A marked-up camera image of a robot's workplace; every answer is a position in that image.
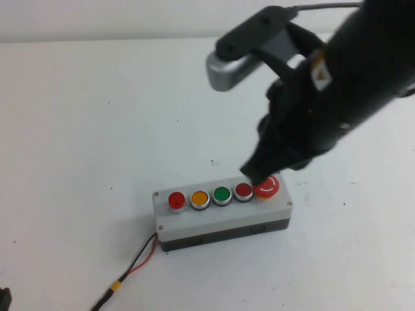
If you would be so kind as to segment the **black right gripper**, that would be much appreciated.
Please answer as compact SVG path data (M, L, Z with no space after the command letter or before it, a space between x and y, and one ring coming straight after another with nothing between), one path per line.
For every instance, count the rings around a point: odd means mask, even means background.
M259 143L240 168L260 185L300 170L397 97L397 32L340 30L327 43L290 30L260 57L279 76L267 91Z

